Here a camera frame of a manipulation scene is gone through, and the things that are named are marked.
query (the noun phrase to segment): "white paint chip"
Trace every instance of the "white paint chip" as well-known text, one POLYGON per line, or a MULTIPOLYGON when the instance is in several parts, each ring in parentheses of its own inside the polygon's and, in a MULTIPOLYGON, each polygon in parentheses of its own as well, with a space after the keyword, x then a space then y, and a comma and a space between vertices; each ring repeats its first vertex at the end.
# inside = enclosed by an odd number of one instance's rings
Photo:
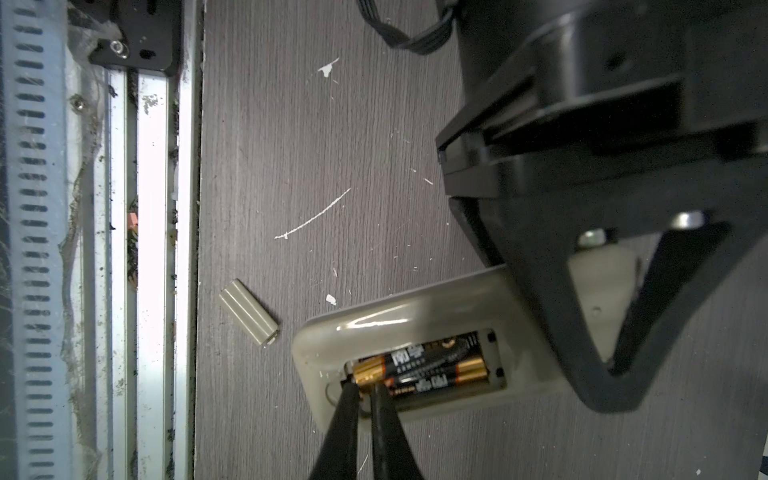
POLYGON ((299 230, 299 229, 302 229, 302 228, 306 227, 307 225, 309 225, 309 224, 310 224, 310 222, 312 222, 313 220, 315 220, 317 217, 319 217, 320 215, 322 215, 322 214, 324 214, 325 212, 327 212, 328 210, 330 210, 330 209, 331 209, 331 207, 333 207, 334 205, 336 205, 337 203, 339 203, 339 200, 341 200, 341 199, 342 199, 342 197, 344 197, 344 195, 347 195, 347 194, 349 193, 349 191, 350 191, 350 190, 352 190, 352 188, 351 188, 351 187, 350 187, 350 188, 347 188, 347 189, 346 189, 346 192, 344 192, 343 194, 341 194, 341 195, 339 196, 339 198, 337 198, 337 199, 335 199, 333 202, 331 202, 331 203, 330 203, 330 205, 329 205, 328 207, 325 207, 325 208, 323 208, 323 210, 322 210, 322 211, 320 211, 320 213, 319 213, 319 214, 317 214, 317 215, 315 215, 314 217, 310 218, 309 220, 307 220, 306 222, 302 223, 301 225, 299 225, 298 227, 294 228, 293 230, 291 230, 291 231, 287 231, 287 232, 283 233, 282 235, 278 235, 277 237, 275 237, 275 240, 277 240, 278 238, 283 238, 283 239, 285 239, 285 240, 288 240, 288 236, 289 236, 290 234, 292 234, 293 232, 295 232, 295 231, 297 231, 297 230, 299 230))
POLYGON ((321 71, 323 73, 323 77, 328 78, 331 76, 331 70, 333 70, 333 64, 339 61, 338 57, 336 60, 330 62, 328 65, 323 65, 322 67, 318 68, 317 71, 321 71))
POLYGON ((366 453, 366 457, 362 460, 362 464, 360 465, 360 469, 357 471, 357 475, 360 475, 360 472, 362 472, 362 467, 366 466, 366 462, 368 461, 368 454, 366 453))

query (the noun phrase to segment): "gray wood-grain surface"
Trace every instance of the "gray wood-grain surface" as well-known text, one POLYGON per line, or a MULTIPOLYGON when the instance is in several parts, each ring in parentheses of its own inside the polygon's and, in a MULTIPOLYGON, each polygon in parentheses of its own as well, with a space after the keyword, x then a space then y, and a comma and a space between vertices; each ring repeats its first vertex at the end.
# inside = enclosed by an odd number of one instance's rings
MULTIPOLYGON (((390 51, 351 0, 208 2, 197 478, 305 478, 322 444, 290 357, 311 316, 481 268, 451 218, 434 137, 461 104, 452 41, 390 51), (331 61, 328 78, 318 69, 331 61), (276 239, 349 192, 305 227, 276 239), (280 323, 255 346, 216 304, 240 278, 280 323)), ((430 0, 380 2, 417 32, 430 0)), ((642 407, 573 393, 409 424, 427 478, 756 477, 768 427, 768 241, 700 308, 642 407)), ((361 435, 360 478, 371 478, 361 435)))

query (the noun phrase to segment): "bolt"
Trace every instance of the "bolt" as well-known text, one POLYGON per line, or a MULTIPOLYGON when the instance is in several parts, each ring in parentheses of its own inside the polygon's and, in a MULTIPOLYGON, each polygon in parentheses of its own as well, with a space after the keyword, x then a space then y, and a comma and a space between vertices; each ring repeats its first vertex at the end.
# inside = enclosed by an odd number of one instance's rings
POLYGON ((128 46, 119 40, 113 40, 109 43, 109 48, 120 58, 128 58, 128 46))
POLYGON ((696 230, 703 227, 707 222, 704 213, 701 210, 692 210, 690 212, 680 212, 670 222, 672 230, 696 230))
POLYGON ((83 113, 85 108, 88 106, 85 103, 85 99, 80 95, 72 95, 69 98, 69 104, 72 106, 72 110, 74 110, 74 112, 77 114, 83 113))
POLYGON ((594 228, 587 230, 579 235, 578 246, 579 248, 595 248, 602 247, 607 242, 605 230, 601 228, 594 228))

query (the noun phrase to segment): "black bracket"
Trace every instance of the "black bracket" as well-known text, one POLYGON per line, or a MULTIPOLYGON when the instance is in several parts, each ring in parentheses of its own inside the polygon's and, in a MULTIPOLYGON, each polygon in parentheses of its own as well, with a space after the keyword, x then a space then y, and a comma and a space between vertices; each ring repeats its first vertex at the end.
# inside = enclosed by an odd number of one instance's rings
POLYGON ((677 157, 682 163, 649 169, 670 145, 608 157, 566 147, 508 157, 467 153, 488 158, 444 169, 447 193, 464 195, 449 202, 467 237, 487 265, 507 264, 571 386, 598 412, 640 405, 686 321, 768 230, 768 155, 736 159, 722 157, 714 143, 679 143, 698 160, 677 157), (572 175, 568 185, 532 186, 585 162, 585 175, 604 178, 582 183, 572 175), (615 164, 646 170, 617 174, 615 164), (461 186, 462 178, 472 182, 461 186), (495 187, 473 192, 470 183, 495 187), (703 212, 706 224, 669 230, 687 211, 703 212), (567 265, 580 234, 596 227, 613 240, 663 232, 609 363, 594 348, 567 265))
POLYGON ((117 24, 120 40, 104 40, 91 53, 94 65, 135 68, 167 77, 180 64, 181 0, 72 0, 96 22, 117 24))
POLYGON ((468 101, 438 155, 458 223, 510 269, 573 389, 623 412, 768 230, 768 1, 551 3, 462 6, 468 101), (687 212, 701 221, 675 230, 687 212), (598 229, 662 233, 608 363, 567 265, 598 229))

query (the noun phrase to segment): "battery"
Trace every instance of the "battery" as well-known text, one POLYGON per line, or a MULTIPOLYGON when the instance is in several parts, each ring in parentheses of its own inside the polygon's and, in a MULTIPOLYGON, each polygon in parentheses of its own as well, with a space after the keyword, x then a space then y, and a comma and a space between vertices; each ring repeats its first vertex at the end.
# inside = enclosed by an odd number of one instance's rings
POLYGON ((427 372, 479 353, 477 333, 465 333, 365 359, 353 367, 353 378, 363 387, 392 376, 427 372))
POLYGON ((392 397, 402 398, 410 395, 431 392, 448 387, 457 387, 470 382, 488 378, 488 370, 480 356, 473 356, 451 366, 442 366, 432 370, 426 376, 401 376, 397 383, 392 383, 389 392, 392 397))

